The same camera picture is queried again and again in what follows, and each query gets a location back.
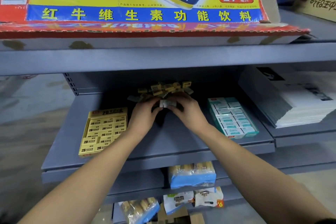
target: forearm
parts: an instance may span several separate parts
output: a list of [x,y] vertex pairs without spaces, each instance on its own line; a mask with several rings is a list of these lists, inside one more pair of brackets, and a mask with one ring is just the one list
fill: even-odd
[[267,223],[314,223],[334,217],[294,179],[225,137],[213,126],[201,131],[199,137]]
[[142,137],[124,132],[45,196],[19,223],[90,223]]

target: plastic bag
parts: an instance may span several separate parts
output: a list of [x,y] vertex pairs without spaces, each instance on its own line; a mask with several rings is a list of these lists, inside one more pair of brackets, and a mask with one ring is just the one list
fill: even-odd
[[194,163],[169,167],[170,188],[177,189],[183,186],[215,185],[216,172],[212,162]]
[[223,192],[220,187],[216,187],[216,192],[209,192],[207,190],[195,191],[195,207],[199,205],[223,208]]
[[143,200],[132,200],[118,203],[123,210],[128,224],[143,224],[160,210],[160,205],[154,197]]
[[165,205],[166,214],[173,214],[176,210],[186,203],[194,201],[194,192],[181,192],[177,194],[169,194],[163,196],[163,203]]

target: white paper stack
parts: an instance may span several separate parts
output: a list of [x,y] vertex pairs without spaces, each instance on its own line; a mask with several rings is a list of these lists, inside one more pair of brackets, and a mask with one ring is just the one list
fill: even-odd
[[335,72],[247,66],[238,83],[275,128],[318,123],[336,109]]

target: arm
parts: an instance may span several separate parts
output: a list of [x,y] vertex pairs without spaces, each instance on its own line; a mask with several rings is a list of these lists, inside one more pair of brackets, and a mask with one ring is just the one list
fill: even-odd
[[258,158],[215,127],[203,115],[197,101],[175,94],[184,111],[170,106],[192,132],[211,149],[233,184],[267,223],[315,223],[334,218],[315,197],[293,178]]
[[95,158],[58,185],[19,221],[19,224],[91,223],[129,154],[152,127],[162,108],[159,98],[138,103],[128,129]]

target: hand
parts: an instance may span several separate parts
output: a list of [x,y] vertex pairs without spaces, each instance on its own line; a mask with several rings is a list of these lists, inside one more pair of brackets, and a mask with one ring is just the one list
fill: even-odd
[[184,125],[192,132],[199,134],[207,129],[209,123],[195,99],[192,99],[184,92],[177,92],[174,93],[173,96],[169,97],[168,100],[176,101],[183,106],[183,112],[171,105],[168,109],[172,110],[173,113],[175,113]]
[[127,131],[134,133],[141,139],[144,138],[153,126],[156,115],[163,109],[157,107],[152,112],[152,107],[159,100],[159,97],[147,95],[141,102],[137,103],[133,109]]

